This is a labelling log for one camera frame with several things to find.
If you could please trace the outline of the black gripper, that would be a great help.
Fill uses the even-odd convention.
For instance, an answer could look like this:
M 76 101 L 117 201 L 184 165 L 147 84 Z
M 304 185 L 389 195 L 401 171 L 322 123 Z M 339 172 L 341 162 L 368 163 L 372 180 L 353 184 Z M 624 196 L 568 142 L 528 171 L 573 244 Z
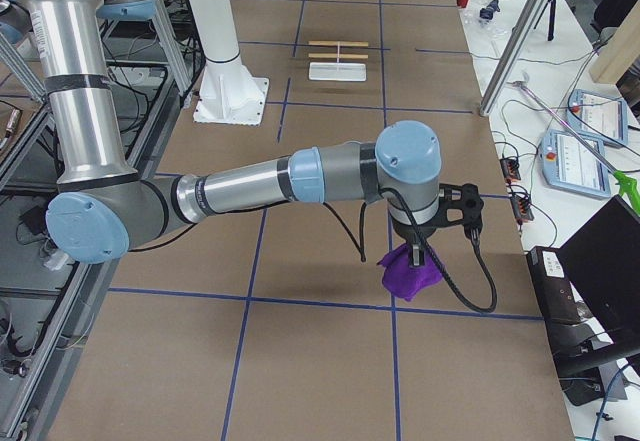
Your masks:
M 412 267 L 421 266 L 421 248 L 425 246 L 425 241 L 435 233 L 436 227 L 432 223 L 404 224 L 395 218 L 392 219 L 392 226 L 395 233 L 411 245 L 410 260 Z

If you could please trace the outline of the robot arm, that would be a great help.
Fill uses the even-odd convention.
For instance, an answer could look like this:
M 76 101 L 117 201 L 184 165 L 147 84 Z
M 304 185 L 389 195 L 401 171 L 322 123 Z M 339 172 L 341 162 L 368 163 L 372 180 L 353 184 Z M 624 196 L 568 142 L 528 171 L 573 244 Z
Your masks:
M 11 45 L 21 42 L 31 31 L 29 12 L 15 0 L 1 0 L 1 34 Z
M 30 18 L 63 167 L 44 216 L 55 246 L 101 264 L 210 216 L 287 202 L 385 200 L 409 260 L 434 258 L 427 237 L 440 206 L 440 145 L 418 121 L 385 128 L 372 143 L 299 150 L 207 176 L 145 179 L 142 155 L 160 145 L 181 100 L 198 80 L 167 75 L 153 94 L 114 78 L 104 21 L 151 20 L 159 0 L 13 0 Z

